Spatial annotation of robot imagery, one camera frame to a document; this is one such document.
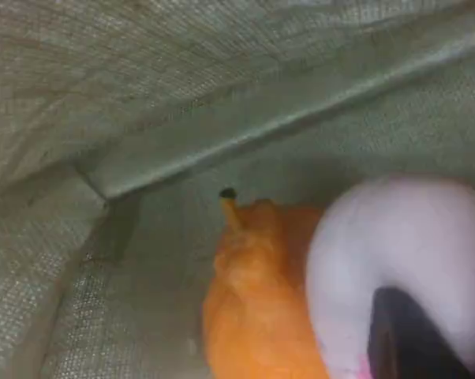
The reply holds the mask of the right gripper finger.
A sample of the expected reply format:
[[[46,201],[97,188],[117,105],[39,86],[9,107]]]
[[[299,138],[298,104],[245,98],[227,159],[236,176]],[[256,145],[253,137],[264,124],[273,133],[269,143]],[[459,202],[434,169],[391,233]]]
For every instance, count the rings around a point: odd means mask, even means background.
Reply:
[[[393,287],[374,292],[367,357],[375,379],[473,377],[421,306]]]

